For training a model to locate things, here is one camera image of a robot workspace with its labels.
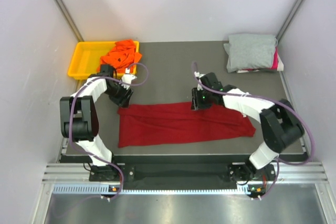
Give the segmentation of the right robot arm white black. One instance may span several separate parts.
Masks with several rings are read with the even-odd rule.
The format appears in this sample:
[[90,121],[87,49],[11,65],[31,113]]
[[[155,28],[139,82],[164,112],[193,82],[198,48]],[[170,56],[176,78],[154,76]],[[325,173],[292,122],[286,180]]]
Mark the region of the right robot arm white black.
[[261,125],[264,141],[244,165],[248,178],[256,180],[262,176],[265,166],[304,135],[302,123],[288,100],[269,100],[232,85],[223,86],[213,72],[194,71],[194,78],[197,87],[192,89],[192,110],[204,110],[216,104],[253,118]]

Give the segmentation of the dark red t shirt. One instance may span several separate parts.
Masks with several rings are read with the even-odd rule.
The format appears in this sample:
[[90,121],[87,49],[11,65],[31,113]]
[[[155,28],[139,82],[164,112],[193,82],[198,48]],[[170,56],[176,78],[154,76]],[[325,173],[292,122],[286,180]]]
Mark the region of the dark red t shirt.
[[193,111],[190,102],[132,104],[118,114],[119,148],[253,137],[256,132],[248,117],[220,105]]

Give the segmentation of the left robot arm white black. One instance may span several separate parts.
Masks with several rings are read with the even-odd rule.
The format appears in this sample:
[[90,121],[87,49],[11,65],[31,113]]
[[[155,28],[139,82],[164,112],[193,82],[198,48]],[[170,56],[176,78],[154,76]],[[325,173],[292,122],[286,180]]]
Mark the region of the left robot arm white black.
[[79,145],[92,160],[93,166],[102,167],[101,174],[107,180],[114,180],[119,168],[111,163],[113,153],[104,145],[99,136],[99,120],[95,103],[106,94],[120,108],[129,106],[133,90],[130,84],[136,76],[127,67],[121,80],[113,66],[102,65],[100,71],[92,74],[76,93],[60,99],[60,125],[63,137],[72,133],[72,141]]

